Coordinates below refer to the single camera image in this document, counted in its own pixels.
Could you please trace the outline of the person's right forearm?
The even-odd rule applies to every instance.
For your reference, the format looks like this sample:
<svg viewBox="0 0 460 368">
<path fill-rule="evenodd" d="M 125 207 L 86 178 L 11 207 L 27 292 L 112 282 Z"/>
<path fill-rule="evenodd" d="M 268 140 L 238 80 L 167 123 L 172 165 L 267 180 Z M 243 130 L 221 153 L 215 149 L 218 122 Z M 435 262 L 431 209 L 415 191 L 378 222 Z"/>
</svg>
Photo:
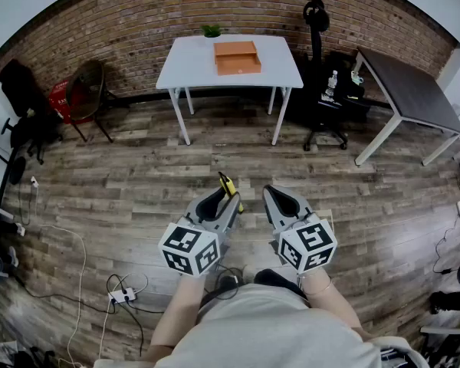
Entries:
<svg viewBox="0 0 460 368">
<path fill-rule="evenodd" d="M 301 289 L 313 308 L 329 311 L 355 330 L 363 340 L 373 336 L 367 333 L 347 299 L 336 289 L 332 279 L 323 268 L 318 268 L 300 276 Z"/>
</svg>

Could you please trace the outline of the black bag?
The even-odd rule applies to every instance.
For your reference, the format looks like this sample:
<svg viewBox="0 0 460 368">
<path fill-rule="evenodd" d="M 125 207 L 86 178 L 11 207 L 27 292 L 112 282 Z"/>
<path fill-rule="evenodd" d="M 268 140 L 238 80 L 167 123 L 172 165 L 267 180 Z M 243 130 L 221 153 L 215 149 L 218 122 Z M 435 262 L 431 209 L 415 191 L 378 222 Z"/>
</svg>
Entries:
<svg viewBox="0 0 460 368">
<path fill-rule="evenodd" d="M 322 65 L 324 94 L 344 108 L 350 107 L 367 113 L 370 110 L 370 105 L 363 99 L 365 89 L 360 84 L 355 83 L 351 76 L 355 63 L 354 57 L 342 52 L 331 51 L 327 54 Z M 332 95 L 328 95 L 326 90 L 334 71 L 337 72 L 336 85 Z"/>
</svg>

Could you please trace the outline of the person's dark trousers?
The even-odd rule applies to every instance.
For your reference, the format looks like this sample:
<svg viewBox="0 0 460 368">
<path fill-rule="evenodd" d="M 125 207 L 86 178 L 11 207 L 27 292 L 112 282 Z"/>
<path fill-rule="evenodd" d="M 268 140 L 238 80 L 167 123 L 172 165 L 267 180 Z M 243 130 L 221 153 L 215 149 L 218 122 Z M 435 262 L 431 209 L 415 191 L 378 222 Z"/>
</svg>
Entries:
<svg viewBox="0 0 460 368">
<path fill-rule="evenodd" d="M 259 271 L 256 275 L 251 276 L 251 284 L 259 284 L 275 288 L 284 288 L 297 296 L 307 299 L 305 293 L 293 282 L 279 275 L 271 269 L 264 269 Z M 223 275 L 220 274 L 215 281 L 215 288 L 209 291 L 202 298 L 200 304 L 201 308 L 207 306 L 214 300 L 226 301 L 235 297 L 239 288 L 245 286 L 244 278 L 237 275 Z"/>
</svg>

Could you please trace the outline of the brown wicker chair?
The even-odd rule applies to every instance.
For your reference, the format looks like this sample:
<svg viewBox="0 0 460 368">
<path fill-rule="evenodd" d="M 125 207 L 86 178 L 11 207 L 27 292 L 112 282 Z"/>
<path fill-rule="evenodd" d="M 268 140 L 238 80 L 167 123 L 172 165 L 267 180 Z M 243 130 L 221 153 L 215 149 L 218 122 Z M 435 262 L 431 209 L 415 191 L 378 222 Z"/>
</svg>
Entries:
<svg viewBox="0 0 460 368">
<path fill-rule="evenodd" d="M 117 96 L 107 89 L 104 64 L 99 60 L 89 60 L 83 63 L 68 80 L 65 94 L 67 105 L 70 108 L 71 125 L 81 139 L 84 142 L 87 141 L 77 125 L 92 119 L 112 143 L 112 138 L 103 128 L 97 116 L 106 107 L 107 101 L 117 99 Z"/>
</svg>

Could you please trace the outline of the black low swivel chair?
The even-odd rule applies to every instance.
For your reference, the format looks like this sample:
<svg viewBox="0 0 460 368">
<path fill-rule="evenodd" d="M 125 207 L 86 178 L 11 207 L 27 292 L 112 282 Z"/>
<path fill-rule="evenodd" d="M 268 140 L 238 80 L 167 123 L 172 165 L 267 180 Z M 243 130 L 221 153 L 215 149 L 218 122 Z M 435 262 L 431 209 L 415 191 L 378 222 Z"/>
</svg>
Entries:
<svg viewBox="0 0 460 368">
<path fill-rule="evenodd" d="M 5 123 L 2 132 L 11 131 L 14 149 L 29 143 L 27 154 L 37 150 L 37 161 L 44 163 L 42 146 L 45 142 L 62 141 L 58 130 L 61 118 L 49 105 L 30 68 L 16 59 L 10 60 L 0 71 L 2 92 L 18 117 L 15 125 Z"/>
</svg>

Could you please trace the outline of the person's left forearm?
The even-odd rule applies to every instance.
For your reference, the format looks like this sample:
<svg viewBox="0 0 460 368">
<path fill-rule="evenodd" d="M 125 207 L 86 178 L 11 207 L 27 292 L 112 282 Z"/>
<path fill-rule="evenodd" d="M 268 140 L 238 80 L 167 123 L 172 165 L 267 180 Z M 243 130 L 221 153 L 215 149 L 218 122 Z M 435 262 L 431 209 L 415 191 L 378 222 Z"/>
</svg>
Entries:
<svg viewBox="0 0 460 368">
<path fill-rule="evenodd" d="M 160 318 L 147 350 L 147 358 L 156 363 L 170 355 L 180 340 L 196 325 L 205 293 L 205 276 L 183 275 L 175 294 Z"/>
</svg>

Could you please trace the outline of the black high-back office chair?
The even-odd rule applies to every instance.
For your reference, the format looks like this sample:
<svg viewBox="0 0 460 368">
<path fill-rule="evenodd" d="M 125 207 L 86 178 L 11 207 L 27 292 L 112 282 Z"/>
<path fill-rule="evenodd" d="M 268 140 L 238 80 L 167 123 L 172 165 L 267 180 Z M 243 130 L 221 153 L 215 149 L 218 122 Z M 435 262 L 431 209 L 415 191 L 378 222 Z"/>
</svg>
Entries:
<svg viewBox="0 0 460 368">
<path fill-rule="evenodd" d="M 324 94 L 322 65 L 322 34 L 330 27 L 330 18 L 322 0 L 309 0 L 304 6 L 303 17 L 310 28 L 311 56 L 306 54 L 299 60 L 304 86 L 298 91 L 295 116 L 299 123 L 310 129 L 304 143 L 304 150 L 311 149 L 311 140 L 317 132 L 329 131 L 340 141 L 340 148 L 347 149 L 348 139 L 340 132 L 343 120 L 362 119 L 366 116 L 361 110 L 342 107 Z"/>
</svg>

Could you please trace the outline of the person's grey shirt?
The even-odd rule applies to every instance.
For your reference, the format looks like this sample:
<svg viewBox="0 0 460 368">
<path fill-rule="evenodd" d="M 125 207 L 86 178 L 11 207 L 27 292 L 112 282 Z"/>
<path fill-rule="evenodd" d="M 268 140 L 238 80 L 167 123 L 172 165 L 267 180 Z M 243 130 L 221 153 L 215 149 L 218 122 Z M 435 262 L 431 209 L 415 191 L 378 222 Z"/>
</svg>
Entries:
<svg viewBox="0 0 460 368">
<path fill-rule="evenodd" d="M 295 293 L 250 284 L 199 312 L 199 322 L 155 363 L 101 359 L 94 368 L 429 368 L 401 337 L 364 340 Z"/>
</svg>

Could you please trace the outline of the red box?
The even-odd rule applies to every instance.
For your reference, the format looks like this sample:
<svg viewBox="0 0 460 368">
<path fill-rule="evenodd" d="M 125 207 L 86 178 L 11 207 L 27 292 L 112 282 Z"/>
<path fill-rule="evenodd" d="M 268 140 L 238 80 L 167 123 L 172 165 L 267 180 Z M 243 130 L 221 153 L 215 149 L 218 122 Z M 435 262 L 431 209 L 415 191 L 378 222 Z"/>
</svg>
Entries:
<svg viewBox="0 0 460 368">
<path fill-rule="evenodd" d="M 51 109 L 55 110 L 63 123 L 71 124 L 71 105 L 68 103 L 66 95 L 67 85 L 68 80 L 56 83 L 48 96 L 48 101 Z M 71 93 L 73 105 L 79 105 L 82 101 L 87 100 L 88 96 L 89 88 L 77 80 Z"/>
</svg>

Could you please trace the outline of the orange wooden drawer box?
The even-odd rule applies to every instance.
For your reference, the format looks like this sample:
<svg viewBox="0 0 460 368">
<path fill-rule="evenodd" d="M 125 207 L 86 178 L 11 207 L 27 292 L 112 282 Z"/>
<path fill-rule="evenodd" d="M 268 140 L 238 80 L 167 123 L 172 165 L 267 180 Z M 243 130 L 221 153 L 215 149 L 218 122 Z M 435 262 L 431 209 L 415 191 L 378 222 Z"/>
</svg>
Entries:
<svg viewBox="0 0 460 368">
<path fill-rule="evenodd" d="M 214 43 L 214 57 L 218 76 L 261 73 L 261 62 L 253 41 Z"/>
</svg>

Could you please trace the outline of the dark table with white legs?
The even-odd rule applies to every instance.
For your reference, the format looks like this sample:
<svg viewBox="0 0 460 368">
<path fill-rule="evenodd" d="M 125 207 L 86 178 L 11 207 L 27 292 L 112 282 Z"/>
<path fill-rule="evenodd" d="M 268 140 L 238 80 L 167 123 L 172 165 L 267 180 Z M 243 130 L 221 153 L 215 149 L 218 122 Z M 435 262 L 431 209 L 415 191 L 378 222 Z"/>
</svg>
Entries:
<svg viewBox="0 0 460 368">
<path fill-rule="evenodd" d="M 403 122 L 412 122 L 448 131 L 452 135 L 427 156 L 429 165 L 460 138 L 460 119 L 436 80 L 416 67 L 368 48 L 358 47 L 353 73 L 366 66 L 393 110 L 393 116 L 355 159 L 361 166 Z"/>
</svg>

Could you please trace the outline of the clear water bottle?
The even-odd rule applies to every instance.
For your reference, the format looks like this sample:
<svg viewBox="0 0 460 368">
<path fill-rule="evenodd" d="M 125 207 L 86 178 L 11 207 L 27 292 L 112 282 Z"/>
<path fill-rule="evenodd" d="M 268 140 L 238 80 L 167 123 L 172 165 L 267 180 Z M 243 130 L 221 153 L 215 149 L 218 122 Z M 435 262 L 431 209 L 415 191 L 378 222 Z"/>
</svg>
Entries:
<svg viewBox="0 0 460 368">
<path fill-rule="evenodd" d="M 324 92 L 328 98 L 330 99 L 334 98 L 334 91 L 336 89 L 336 86 L 337 86 L 337 71 L 333 70 L 332 75 L 328 79 L 327 88 Z"/>
</svg>

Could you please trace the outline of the yellow black utility knife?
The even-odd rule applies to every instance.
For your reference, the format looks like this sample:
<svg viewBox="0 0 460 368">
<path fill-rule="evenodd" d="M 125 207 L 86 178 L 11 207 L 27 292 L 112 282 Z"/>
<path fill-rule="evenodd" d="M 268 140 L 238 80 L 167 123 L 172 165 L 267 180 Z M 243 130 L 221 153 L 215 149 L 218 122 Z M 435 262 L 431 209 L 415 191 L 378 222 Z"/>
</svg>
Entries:
<svg viewBox="0 0 460 368">
<path fill-rule="evenodd" d="M 218 175 L 219 175 L 219 182 L 222 188 L 225 190 L 226 195 L 230 199 L 234 194 L 237 193 L 235 185 L 233 181 L 229 177 L 227 177 L 224 173 L 219 172 Z"/>
</svg>

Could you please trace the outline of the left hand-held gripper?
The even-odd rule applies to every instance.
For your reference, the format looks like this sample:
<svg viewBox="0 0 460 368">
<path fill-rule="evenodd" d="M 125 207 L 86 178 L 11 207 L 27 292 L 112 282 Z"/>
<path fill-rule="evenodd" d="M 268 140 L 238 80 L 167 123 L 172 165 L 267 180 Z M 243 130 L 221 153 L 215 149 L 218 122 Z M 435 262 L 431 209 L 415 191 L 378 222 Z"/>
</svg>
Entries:
<svg viewBox="0 0 460 368">
<path fill-rule="evenodd" d="M 238 192 L 225 197 L 222 187 L 206 191 L 189 203 L 185 216 L 169 224 L 158 244 L 167 267 L 199 278 L 219 264 L 241 204 Z"/>
</svg>

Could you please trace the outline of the white power strip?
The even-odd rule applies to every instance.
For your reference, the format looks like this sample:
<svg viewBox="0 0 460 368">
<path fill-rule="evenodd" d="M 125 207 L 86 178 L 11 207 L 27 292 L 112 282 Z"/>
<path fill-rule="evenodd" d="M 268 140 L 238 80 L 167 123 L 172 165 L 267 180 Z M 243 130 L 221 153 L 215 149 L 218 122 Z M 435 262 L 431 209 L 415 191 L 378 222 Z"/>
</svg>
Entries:
<svg viewBox="0 0 460 368">
<path fill-rule="evenodd" d="M 119 290 L 109 292 L 108 298 L 110 299 L 111 303 L 123 304 L 126 302 L 131 302 L 131 301 L 136 300 L 136 293 L 134 289 L 132 289 L 131 287 L 127 287 L 124 289 L 119 289 Z"/>
</svg>

